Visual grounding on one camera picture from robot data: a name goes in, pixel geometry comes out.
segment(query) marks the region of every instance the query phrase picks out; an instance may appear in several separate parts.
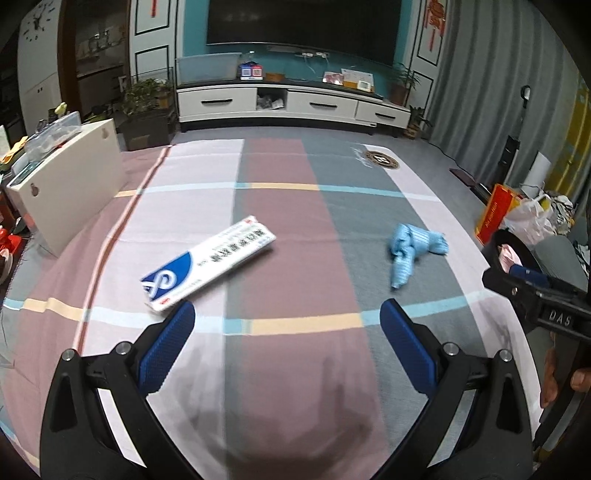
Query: teal wall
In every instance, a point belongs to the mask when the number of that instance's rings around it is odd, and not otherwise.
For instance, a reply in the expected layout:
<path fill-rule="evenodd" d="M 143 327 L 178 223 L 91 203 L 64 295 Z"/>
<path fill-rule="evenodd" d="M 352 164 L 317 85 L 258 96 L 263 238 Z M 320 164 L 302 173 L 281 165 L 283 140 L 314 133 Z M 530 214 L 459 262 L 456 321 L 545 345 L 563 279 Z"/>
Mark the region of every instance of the teal wall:
<path fill-rule="evenodd" d="M 398 40 L 394 55 L 395 62 L 401 62 L 404 55 L 412 5 L 413 0 L 402 0 Z M 262 45 L 208 46 L 206 44 L 208 7 L 209 0 L 186 0 L 183 38 L 183 56 L 185 57 L 234 51 L 248 53 L 253 50 L 255 52 L 254 60 L 262 64 L 265 72 L 284 73 L 286 77 L 291 79 L 321 80 L 325 70 L 331 72 L 339 72 L 341 69 L 361 70 L 374 74 L 377 94 L 384 96 L 388 94 L 387 66 L 359 57 L 331 53 L 328 66 L 326 60 L 320 57 L 307 59 L 306 64 L 303 58 L 296 57 L 293 53 L 267 51 Z"/>

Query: green plant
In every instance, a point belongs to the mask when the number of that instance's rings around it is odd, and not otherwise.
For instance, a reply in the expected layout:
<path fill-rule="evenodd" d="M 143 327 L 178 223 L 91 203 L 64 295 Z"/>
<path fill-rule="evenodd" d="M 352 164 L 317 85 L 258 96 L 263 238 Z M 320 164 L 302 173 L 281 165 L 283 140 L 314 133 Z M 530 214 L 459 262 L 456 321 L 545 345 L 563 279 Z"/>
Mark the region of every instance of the green plant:
<path fill-rule="evenodd" d="M 412 72 L 402 63 L 395 63 L 388 72 L 390 82 L 408 90 L 415 89 L 421 83 L 416 72 Z"/>
<path fill-rule="evenodd" d="M 417 127 L 417 128 L 421 128 L 421 124 L 425 123 L 426 125 L 432 127 L 433 124 L 427 120 L 425 117 L 423 117 L 424 113 L 425 113 L 425 109 L 424 108 L 416 108 L 413 106 L 409 106 L 408 107 L 410 110 L 410 119 L 408 120 L 408 126 L 413 126 L 413 127 Z"/>
<path fill-rule="evenodd" d="M 172 84 L 165 80 L 145 79 L 134 83 L 125 91 L 123 112 L 130 116 L 160 108 L 158 98 L 167 96 Z"/>

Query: light blue stripe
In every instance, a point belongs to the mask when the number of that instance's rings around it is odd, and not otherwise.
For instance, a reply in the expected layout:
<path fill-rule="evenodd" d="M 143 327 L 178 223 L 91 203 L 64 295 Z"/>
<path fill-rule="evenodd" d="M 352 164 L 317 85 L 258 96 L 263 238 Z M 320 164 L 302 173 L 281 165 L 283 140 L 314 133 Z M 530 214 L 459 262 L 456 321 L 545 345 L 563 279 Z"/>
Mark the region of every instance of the light blue stripe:
<path fill-rule="evenodd" d="M 212 181 L 207 183 L 182 183 L 179 185 L 161 185 L 159 187 L 147 187 L 144 193 L 159 192 L 181 192 L 183 190 L 216 190 L 216 189 L 234 189 L 236 183 L 233 181 Z"/>
<path fill-rule="evenodd" d="M 14 432 L 11 429 L 9 429 L 8 425 L 6 425 L 2 420 L 0 420 L 0 429 L 2 429 L 6 436 L 10 438 L 14 443 L 17 442 L 17 436 L 14 435 Z"/>
<path fill-rule="evenodd" d="M 406 314 L 412 318 L 427 317 L 437 313 L 451 312 L 459 310 L 470 305 L 471 302 L 483 300 L 488 297 L 493 297 L 494 292 L 489 290 L 481 290 L 469 293 L 467 296 L 460 295 L 459 297 L 451 297 L 449 299 L 425 301 L 422 303 L 413 303 L 405 305 L 402 308 Z M 361 313 L 363 325 L 379 325 L 379 310 L 367 310 Z"/>
<path fill-rule="evenodd" d="M 182 192 L 187 190 L 217 190 L 217 189 L 250 189 L 252 183 L 232 181 L 217 181 L 205 183 L 182 183 L 178 185 L 161 185 L 158 187 L 147 187 L 141 193 L 161 193 L 161 192 Z M 365 195 L 378 195 L 382 197 L 407 198 L 417 200 L 428 200 L 431 202 L 440 202 L 435 195 L 420 195 L 416 193 L 395 192 L 392 190 L 369 189 L 365 187 L 351 187 L 348 185 L 318 185 L 321 192 L 340 192 L 340 193 L 362 193 Z"/>
<path fill-rule="evenodd" d="M 20 310 L 24 305 L 24 302 L 19 300 L 4 299 L 4 304 L 2 305 L 10 310 Z"/>
<path fill-rule="evenodd" d="M 451 297 L 448 299 L 425 301 L 405 305 L 402 308 L 412 318 L 421 318 L 437 313 L 451 312 L 462 309 L 471 302 L 483 300 L 494 296 L 489 290 L 480 290 L 469 293 L 467 296 Z M 13 310 L 20 310 L 23 302 L 5 299 L 4 305 Z M 364 326 L 379 325 L 379 309 L 361 312 Z M 120 312 L 105 307 L 94 307 L 90 314 L 90 320 L 103 322 L 119 327 L 145 329 L 147 326 L 161 322 L 163 318 L 156 313 L 131 313 Z M 223 333 L 224 335 L 248 335 L 251 332 L 252 320 L 227 319 L 222 316 L 197 315 L 194 330 L 198 333 Z"/>
<path fill-rule="evenodd" d="M 318 188 L 321 192 L 365 193 L 368 195 L 380 195 L 382 197 L 405 198 L 402 192 L 394 192 L 392 190 L 367 189 L 347 185 L 318 185 Z"/>

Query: plastic storage box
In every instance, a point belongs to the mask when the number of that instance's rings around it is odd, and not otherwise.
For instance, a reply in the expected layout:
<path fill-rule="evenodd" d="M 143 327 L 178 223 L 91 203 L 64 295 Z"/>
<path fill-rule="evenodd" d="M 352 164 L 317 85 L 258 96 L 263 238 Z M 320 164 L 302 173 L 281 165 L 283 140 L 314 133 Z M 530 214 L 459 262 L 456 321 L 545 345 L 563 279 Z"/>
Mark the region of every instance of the plastic storage box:
<path fill-rule="evenodd" d="M 242 53 L 210 53 L 177 59 L 178 85 L 236 78 Z"/>
<path fill-rule="evenodd" d="M 29 137 L 24 147 L 29 162 L 42 160 L 80 132 L 82 132 L 82 123 L 79 112 L 72 112 L 59 118 L 45 130 Z"/>

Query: shopping bag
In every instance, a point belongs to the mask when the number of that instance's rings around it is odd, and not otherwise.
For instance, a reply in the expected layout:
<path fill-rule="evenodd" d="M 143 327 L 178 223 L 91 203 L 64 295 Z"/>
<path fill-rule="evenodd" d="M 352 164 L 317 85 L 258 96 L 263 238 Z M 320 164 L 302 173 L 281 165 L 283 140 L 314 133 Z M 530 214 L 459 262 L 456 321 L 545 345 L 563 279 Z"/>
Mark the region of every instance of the shopping bag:
<path fill-rule="evenodd" d="M 556 230 L 550 222 L 554 213 L 552 207 L 549 203 L 546 209 L 542 206 L 546 199 L 549 199 L 546 194 L 533 200 L 523 199 L 503 220 L 509 231 L 529 247 L 548 236 L 556 235 Z"/>
<path fill-rule="evenodd" d="M 509 187 L 499 183 L 495 185 L 486 209 L 476 225 L 476 238 L 482 245 L 486 245 L 503 221 L 503 218 L 513 208 L 519 205 L 519 196 Z"/>

